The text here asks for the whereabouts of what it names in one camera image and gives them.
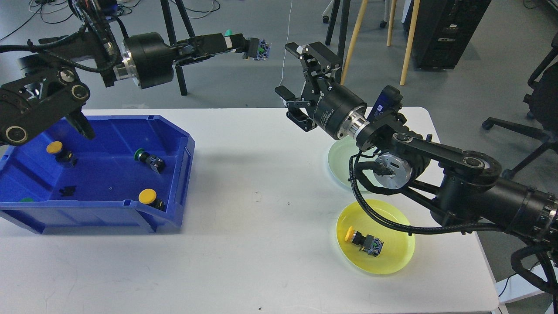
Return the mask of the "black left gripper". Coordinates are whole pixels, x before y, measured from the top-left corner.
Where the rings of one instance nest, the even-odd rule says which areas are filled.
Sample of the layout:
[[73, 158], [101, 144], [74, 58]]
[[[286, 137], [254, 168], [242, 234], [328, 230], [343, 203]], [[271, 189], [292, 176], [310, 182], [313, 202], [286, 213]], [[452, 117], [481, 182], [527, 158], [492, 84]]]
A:
[[127, 78], [132, 78], [141, 89], [169, 83], [177, 74], [179, 89], [186, 90], [180, 66], [230, 51], [244, 52], [249, 46], [250, 40], [243, 34], [204, 34], [172, 45], [166, 44], [157, 32], [136, 34], [123, 40], [123, 65]]

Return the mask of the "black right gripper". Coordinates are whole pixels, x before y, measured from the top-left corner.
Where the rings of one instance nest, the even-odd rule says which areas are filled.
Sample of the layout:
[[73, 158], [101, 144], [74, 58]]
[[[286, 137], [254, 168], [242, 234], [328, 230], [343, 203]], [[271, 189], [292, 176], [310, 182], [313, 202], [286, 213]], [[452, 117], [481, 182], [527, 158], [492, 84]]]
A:
[[335, 72], [342, 67], [342, 59], [322, 42], [299, 46], [285, 44], [285, 50], [299, 59], [305, 83], [302, 97], [296, 97], [284, 85], [275, 87], [277, 92], [291, 92], [287, 102], [287, 117], [303, 131], [321, 127], [333, 139], [356, 139], [368, 124], [364, 114], [367, 103], [335, 79]]

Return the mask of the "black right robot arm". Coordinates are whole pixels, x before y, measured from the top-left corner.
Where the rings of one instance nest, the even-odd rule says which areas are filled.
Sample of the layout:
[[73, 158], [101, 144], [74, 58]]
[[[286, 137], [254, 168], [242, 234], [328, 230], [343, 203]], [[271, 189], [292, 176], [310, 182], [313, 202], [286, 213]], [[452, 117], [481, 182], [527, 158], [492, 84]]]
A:
[[[299, 59], [305, 84], [300, 97], [284, 86], [275, 92], [286, 102], [287, 117], [304, 131], [319, 126], [335, 140], [355, 139], [349, 161], [351, 189], [367, 215], [380, 225], [409, 235], [501, 231], [526, 247], [511, 255], [514, 272], [548, 294], [557, 295], [557, 199], [500, 176], [492, 157], [442, 145], [406, 126], [402, 96], [383, 88], [369, 115], [367, 104], [334, 73], [341, 59], [321, 42], [285, 44]], [[359, 185], [381, 195], [402, 194], [430, 210], [439, 227], [416, 227], [382, 217], [365, 203]]]

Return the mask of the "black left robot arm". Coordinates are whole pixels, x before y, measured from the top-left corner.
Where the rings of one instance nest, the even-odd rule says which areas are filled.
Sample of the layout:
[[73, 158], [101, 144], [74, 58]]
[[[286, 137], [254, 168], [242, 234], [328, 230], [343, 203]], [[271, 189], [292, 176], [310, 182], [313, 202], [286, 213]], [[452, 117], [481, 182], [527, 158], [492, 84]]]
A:
[[196, 36], [183, 2], [176, 2], [189, 38], [177, 40], [167, 0], [161, 2], [169, 43], [156, 32], [129, 36], [117, 17], [115, 0], [70, 0], [72, 14], [82, 21], [69, 36], [42, 38], [39, 44], [4, 44], [1, 52], [27, 51], [18, 63], [23, 78], [1, 86], [1, 144], [28, 143], [61, 119], [87, 139], [95, 132], [82, 113], [91, 92], [77, 69], [99, 73], [107, 87], [117, 80], [133, 79], [141, 89], [179, 78], [187, 95], [183, 66], [226, 52], [245, 59], [266, 60], [269, 44], [243, 34]]

